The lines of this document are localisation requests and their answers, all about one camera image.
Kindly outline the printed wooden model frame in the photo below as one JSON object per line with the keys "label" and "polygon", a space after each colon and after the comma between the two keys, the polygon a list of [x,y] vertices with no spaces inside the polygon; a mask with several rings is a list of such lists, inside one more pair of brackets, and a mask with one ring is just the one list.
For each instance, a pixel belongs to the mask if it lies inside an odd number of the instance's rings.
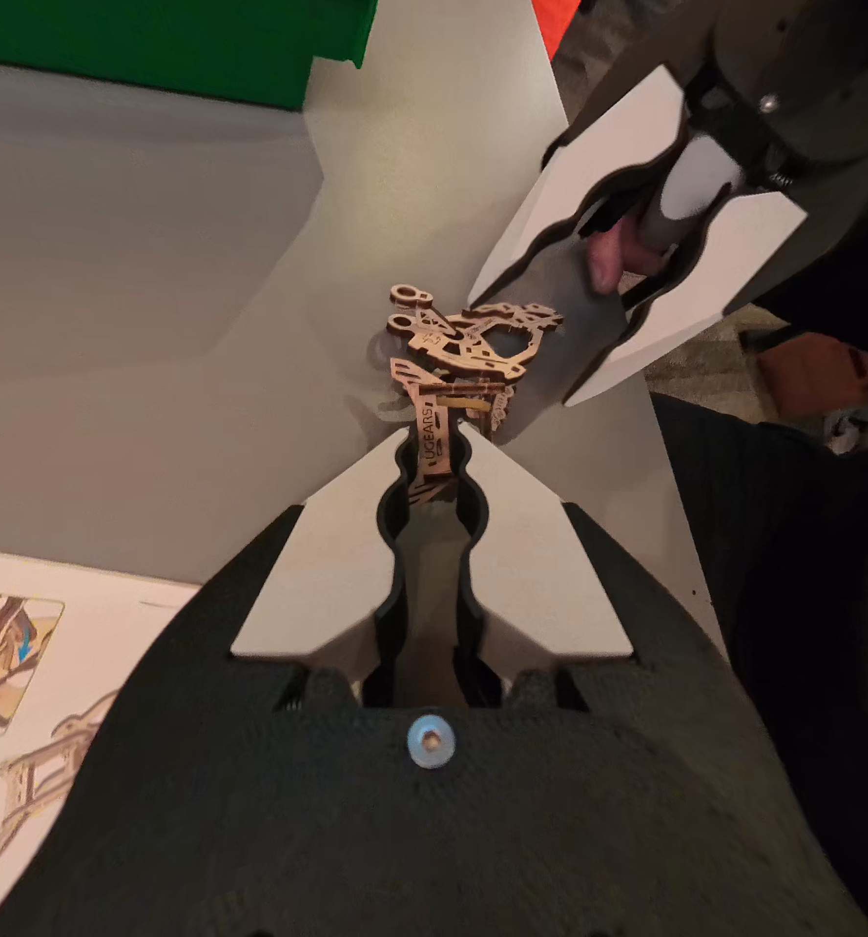
{"label": "printed wooden model frame", "polygon": [[409,504],[415,507],[437,498],[451,483],[451,412],[463,411],[490,438],[507,416],[515,387],[482,377],[440,376],[399,357],[390,359],[390,373],[415,410],[418,467],[408,489]]}

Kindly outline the person's right hand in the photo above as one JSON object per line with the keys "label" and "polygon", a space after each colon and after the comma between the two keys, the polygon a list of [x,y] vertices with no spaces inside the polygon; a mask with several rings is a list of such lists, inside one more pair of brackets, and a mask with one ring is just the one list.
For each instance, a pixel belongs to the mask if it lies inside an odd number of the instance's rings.
{"label": "person's right hand", "polygon": [[618,290],[626,273],[657,275],[666,256],[642,243],[636,215],[626,215],[606,231],[595,231],[586,240],[592,289],[601,296]]}

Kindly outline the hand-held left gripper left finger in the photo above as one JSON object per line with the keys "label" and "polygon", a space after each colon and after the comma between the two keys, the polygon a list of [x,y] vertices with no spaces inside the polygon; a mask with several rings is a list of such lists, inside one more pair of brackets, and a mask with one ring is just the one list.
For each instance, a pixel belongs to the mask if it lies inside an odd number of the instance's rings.
{"label": "hand-held left gripper left finger", "polygon": [[394,432],[304,503],[230,647],[239,659],[296,662],[363,681],[381,662],[375,614],[394,583],[380,531],[383,496],[401,480]]}

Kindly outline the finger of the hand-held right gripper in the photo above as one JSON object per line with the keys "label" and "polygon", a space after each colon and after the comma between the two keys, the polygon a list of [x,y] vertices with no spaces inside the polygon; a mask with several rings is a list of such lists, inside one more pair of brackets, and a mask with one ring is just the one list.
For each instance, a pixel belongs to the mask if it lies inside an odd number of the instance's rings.
{"label": "finger of the hand-held right gripper", "polygon": [[627,323],[564,397],[574,407],[605,392],[716,322],[807,217],[784,194],[735,196],[671,254],[660,275],[619,295]]}
{"label": "finger of the hand-held right gripper", "polygon": [[519,279],[538,254],[568,239],[613,181],[646,173],[676,143],[683,90],[664,64],[570,142],[555,148],[492,248],[467,299],[487,302]]}

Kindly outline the orange red object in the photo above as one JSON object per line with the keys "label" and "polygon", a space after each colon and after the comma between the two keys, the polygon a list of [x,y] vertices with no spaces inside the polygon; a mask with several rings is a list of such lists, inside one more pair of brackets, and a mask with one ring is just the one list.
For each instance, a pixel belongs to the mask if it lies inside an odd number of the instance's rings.
{"label": "orange red object", "polygon": [[569,26],[578,13],[579,0],[533,0],[535,19],[545,46],[547,58],[552,60]]}

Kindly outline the illustrated instruction sheet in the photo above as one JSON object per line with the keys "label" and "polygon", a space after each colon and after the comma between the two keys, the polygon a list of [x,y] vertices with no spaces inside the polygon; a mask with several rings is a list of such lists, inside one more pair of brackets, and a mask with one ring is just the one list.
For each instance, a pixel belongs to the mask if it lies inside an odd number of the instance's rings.
{"label": "illustrated instruction sheet", "polygon": [[198,590],[0,553],[0,904],[123,684]]}

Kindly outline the person's black trouser leg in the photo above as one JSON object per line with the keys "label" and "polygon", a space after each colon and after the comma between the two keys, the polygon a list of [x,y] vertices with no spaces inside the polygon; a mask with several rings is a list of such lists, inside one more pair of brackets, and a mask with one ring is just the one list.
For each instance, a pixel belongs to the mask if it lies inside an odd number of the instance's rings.
{"label": "person's black trouser leg", "polygon": [[729,661],[868,917],[868,450],[651,402]]}

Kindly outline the brown shoe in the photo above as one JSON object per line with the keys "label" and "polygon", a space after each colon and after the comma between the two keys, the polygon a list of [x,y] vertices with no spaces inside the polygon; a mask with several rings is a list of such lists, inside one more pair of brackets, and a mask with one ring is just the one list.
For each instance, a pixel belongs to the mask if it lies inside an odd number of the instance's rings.
{"label": "brown shoe", "polygon": [[756,353],[776,414],[787,420],[868,406],[868,351],[805,333]]}

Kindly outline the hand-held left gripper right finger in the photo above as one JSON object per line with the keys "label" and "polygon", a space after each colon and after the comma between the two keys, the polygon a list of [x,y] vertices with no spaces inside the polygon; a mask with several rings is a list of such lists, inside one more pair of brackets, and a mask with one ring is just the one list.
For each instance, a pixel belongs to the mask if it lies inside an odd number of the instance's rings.
{"label": "hand-held left gripper right finger", "polygon": [[470,536],[458,636],[510,686],[524,672],[628,660],[630,639],[561,498],[469,424],[455,428]]}

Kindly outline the wooden model part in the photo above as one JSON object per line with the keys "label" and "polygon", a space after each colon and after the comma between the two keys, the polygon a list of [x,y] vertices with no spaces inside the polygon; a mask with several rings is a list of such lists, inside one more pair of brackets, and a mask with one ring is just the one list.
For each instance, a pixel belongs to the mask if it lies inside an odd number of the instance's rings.
{"label": "wooden model part", "polygon": [[[389,300],[393,313],[386,330],[406,340],[410,355],[453,376],[487,377],[506,384],[525,377],[545,334],[564,322],[553,308],[508,302],[445,316],[434,306],[431,293],[407,284],[391,287]],[[517,353],[501,353],[488,339],[494,331],[523,335],[526,344]]]}

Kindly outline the green plastic bin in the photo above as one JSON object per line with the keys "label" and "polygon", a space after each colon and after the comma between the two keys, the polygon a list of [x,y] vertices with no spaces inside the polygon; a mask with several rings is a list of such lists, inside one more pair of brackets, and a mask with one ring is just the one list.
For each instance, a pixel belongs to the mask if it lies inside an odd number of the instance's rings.
{"label": "green plastic bin", "polygon": [[365,56],[376,1],[0,1],[0,64],[302,109],[314,59]]}

